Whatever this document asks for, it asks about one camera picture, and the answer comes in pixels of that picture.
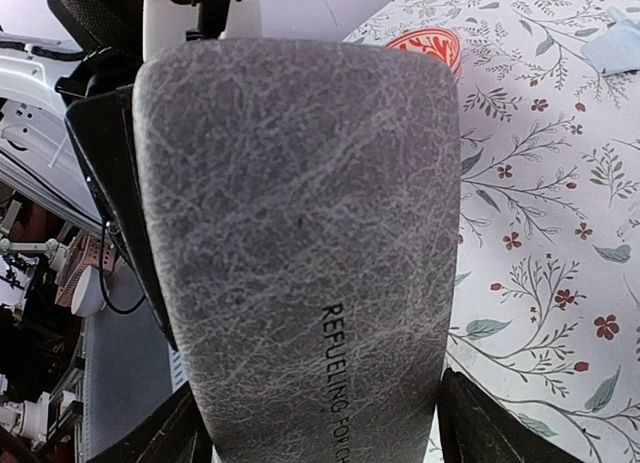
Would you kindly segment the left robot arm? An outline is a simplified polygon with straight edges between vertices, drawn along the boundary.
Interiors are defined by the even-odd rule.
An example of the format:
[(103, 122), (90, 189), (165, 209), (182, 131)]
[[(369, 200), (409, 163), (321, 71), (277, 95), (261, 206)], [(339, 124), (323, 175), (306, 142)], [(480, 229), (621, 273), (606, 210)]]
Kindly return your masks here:
[(1, 40), (1, 96), (63, 118), (93, 198), (133, 269), (160, 330), (174, 339), (143, 215), (132, 122), (132, 91), (142, 63), (185, 41), (197, 25), (195, 0), (47, 0), (78, 44)]

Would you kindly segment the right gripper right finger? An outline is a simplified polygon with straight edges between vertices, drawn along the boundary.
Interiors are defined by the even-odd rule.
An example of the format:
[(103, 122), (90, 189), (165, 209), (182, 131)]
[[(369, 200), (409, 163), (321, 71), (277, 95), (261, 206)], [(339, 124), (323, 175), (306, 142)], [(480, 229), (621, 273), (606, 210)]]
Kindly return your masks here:
[(563, 463), (578, 459), (527, 429), (468, 377), (450, 368), (437, 394), (446, 463)]

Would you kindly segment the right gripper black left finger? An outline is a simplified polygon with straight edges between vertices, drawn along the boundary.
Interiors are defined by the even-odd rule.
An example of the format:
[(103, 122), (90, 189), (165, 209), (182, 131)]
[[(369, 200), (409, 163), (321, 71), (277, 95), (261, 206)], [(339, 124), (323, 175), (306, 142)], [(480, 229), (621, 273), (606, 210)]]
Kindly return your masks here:
[(213, 443), (188, 382), (95, 463), (209, 463)]

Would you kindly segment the grey glasses case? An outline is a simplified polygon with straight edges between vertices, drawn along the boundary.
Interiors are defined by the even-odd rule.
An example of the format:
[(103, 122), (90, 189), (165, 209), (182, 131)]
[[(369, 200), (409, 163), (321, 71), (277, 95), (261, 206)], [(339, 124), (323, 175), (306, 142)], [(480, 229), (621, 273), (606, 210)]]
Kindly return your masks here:
[(188, 380), (225, 462), (420, 462), (460, 204), (436, 58), (189, 42), (140, 69), (144, 215)]

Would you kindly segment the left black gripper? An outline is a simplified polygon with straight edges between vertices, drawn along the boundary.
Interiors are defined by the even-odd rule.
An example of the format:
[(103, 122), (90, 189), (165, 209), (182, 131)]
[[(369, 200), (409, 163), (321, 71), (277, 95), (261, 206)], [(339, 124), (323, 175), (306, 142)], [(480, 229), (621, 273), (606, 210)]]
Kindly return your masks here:
[(133, 270), (163, 336), (177, 345), (149, 243), (136, 160), (133, 87), (73, 102), (65, 126), (102, 219), (102, 227)]

